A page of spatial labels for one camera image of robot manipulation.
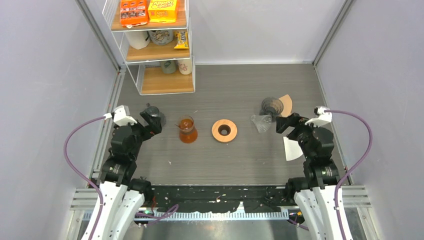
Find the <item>gray table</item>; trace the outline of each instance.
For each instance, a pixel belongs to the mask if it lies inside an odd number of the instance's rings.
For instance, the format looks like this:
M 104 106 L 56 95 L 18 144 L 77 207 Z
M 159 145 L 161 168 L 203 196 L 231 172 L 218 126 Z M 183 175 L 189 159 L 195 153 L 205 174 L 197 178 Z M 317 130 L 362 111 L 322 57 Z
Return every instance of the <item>gray table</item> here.
M 118 104 L 129 106 L 131 115 L 141 120 L 139 112 L 150 103 L 167 120 L 161 134 L 142 144 L 133 177 L 147 177 L 154 185 L 281 185 L 302 177 L 304 158 L 286 161 L 283 135 L 275 133 L 275 123 L 259 134 L 251 122 L 264 98 L 286 94 L 293 111 L 305 117 L 313 117 L 314 107 L 324 104 L 310 64 L 199 65 L 196 93 L 184 94 L 140 96 L 126 79 Z M 198 139 L 193 143 L 179 139 L 174 123 L 182 115 L 194 118 Z M 237 137 L 228 144 L 212 137 L 212 125 L 219 119 L 237 125 Z M 333 159 L 342 169 L 337 149 Z

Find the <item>orange snack package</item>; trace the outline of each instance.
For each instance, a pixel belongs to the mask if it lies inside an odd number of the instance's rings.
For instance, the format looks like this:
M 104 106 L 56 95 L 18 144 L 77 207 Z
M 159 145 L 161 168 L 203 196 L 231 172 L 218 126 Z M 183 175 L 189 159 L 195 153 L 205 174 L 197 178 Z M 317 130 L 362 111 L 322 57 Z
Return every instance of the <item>orange snack package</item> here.
M 151 23 L 175 23 L 179 0 L 150 0 L 148 16 Z
M 147 24 L 149 16 L 146 10 L 147 0 L 121 0 L 120 24 L 127 28 Z

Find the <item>wooden shelf board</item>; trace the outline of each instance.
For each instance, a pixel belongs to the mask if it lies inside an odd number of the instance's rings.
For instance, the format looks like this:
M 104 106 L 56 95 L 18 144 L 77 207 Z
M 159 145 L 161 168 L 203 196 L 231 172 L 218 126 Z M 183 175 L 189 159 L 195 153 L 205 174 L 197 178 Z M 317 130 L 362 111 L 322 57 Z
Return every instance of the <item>wooden shelf board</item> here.
M 160 67 L 146 67 L 144 70 L 142 95 L 192 93 L 194 91 L 192 73 L 184 75 L 177 69 L 172 74 L 165 74 Z
M 177 38 L 174 37 L 173 41 L 166 45 L 156 45 L 152 41 L 142 49 L 135 49 L 129 47 L 126 61 L 128 63 L 136 63 L 142 61 L 154 61 L 154 60 L 165 60 L 165 59 L 184 59 L 190 58 L 189 49 L 175 49 L 177 45 Z
M 155 23 L 149 22 L 146 25 L 133 26 L 132 28 L 123 27 L 120 23 L 120 5 L 118 6 L 115 18 L 113 19 L 110 29 L 112 32 L 126 32 L 126 31 L 146 31 L 153 29 L 186 29 L 187 28 L 187 19 L 186 19 L 186 10 L 185 10 L 185 0 L 179 0 L 178 13 L 176 15 L 176 22 L 170 23 Z

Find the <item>glass cup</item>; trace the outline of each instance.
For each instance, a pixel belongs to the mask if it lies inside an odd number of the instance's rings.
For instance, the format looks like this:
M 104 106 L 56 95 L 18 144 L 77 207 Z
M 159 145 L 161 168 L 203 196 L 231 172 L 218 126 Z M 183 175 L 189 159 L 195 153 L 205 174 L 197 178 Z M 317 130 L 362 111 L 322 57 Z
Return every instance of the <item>glass cup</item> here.
M 198 138 L 195 121 L 191 116 L 184 115 L 178 120 L 179 139 L 181 142 L 191 144 Z

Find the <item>yellow candy bag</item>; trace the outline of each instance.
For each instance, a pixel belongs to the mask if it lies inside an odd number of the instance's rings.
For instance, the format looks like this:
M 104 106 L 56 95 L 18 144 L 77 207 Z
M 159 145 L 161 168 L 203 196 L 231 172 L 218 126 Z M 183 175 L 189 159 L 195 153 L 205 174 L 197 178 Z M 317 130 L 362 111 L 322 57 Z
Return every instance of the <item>yellow candy bag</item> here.
M 175 31 L 175 36 L 178 38 L 178 42 L 174 49 L 189 49 L 189 34 L 186 30 Z

